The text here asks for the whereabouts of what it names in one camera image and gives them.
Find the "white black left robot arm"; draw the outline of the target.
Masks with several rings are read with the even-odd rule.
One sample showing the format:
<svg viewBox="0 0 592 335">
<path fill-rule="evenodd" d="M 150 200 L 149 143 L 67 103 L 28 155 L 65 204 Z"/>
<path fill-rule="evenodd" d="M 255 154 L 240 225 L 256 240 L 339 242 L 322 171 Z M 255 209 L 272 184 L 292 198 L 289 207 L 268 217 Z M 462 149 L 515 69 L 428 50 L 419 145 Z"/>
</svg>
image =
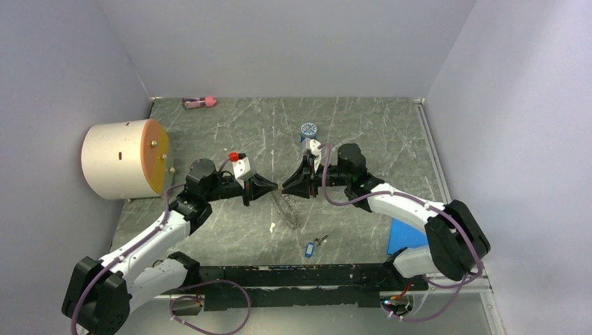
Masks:
<svg viewBox="0 0 592 335">
<path fill-rule="evenodd" d="M 196 290 L 202 279 L 197 260 L 175 252 L 154 266 L 157 257 L 200 228 L 212 214 L 213 201 L 241 198 L 249 206 L 278 189 L 245 155 L 232 168 L 224 172 L 207 158 L 194 161 L 177 197 L 170 200 L 170 192 L 164 192 L 163 213 L 151 225 L 117 250 L 75 265 L 61 307 L 71 319 L 72 334 L 115 334 L 132 311 L 153 297 L 176 288 Z"/>
</svg>

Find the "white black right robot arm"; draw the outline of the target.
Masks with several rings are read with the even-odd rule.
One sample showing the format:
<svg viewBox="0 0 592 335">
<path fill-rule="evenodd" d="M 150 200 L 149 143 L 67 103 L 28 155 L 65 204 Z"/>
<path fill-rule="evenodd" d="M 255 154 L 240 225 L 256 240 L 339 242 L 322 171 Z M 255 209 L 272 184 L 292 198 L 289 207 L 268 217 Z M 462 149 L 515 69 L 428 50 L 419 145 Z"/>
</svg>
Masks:
<svg viewBox="0 0 592 335">
<path fill-rule="evenodd" d="M 336 207 L 354 206 L 405 223 L 422 233 L 427 244 L 404 246 L 390 256 L 384 281 L 402 289 L 412 277 L 442 274 L 455 286 L 482 275 L 483 257 L 491 245 L 468 206 L 424 200 L 375 177 L 355 143 L 341 145 L 332 164 L 328 144 L 306 139 L 297 170 L 283 183 L 282 192 L 300 198 L 322 195 Z"/>
</svg>

